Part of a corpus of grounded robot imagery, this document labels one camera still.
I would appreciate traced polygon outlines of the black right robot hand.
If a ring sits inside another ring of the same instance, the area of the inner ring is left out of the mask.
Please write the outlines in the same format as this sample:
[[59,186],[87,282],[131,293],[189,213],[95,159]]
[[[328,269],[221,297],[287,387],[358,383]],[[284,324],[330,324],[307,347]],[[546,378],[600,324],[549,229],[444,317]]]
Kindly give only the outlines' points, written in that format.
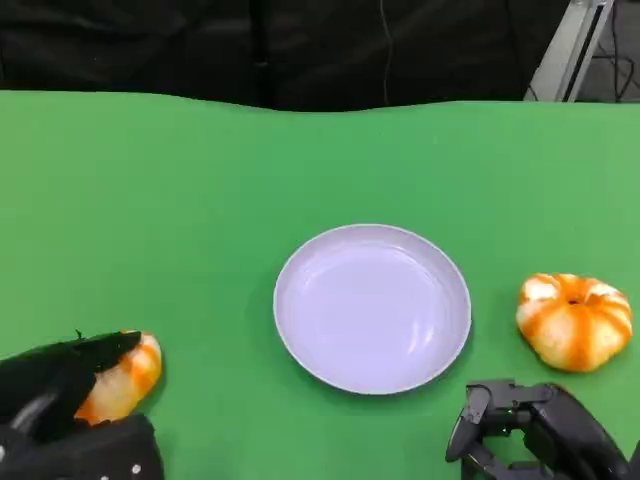
[[[523,433],[530,461],[504,464],[487,437]],[[453,427],[445,461],[462,479],[637,479],[639,451],[626,458],[613,437],[569,391],[556,383],[512,379],[466,385],[466,403]]]

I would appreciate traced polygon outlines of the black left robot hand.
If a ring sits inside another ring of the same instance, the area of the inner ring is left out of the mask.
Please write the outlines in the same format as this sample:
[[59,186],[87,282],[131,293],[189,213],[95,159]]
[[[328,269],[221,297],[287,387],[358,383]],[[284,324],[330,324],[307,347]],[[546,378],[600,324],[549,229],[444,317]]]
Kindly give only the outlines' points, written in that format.
[[1,423],[57,441],[127,417],[161,372],[157,341],[138,330],[39,346],[1,361]]

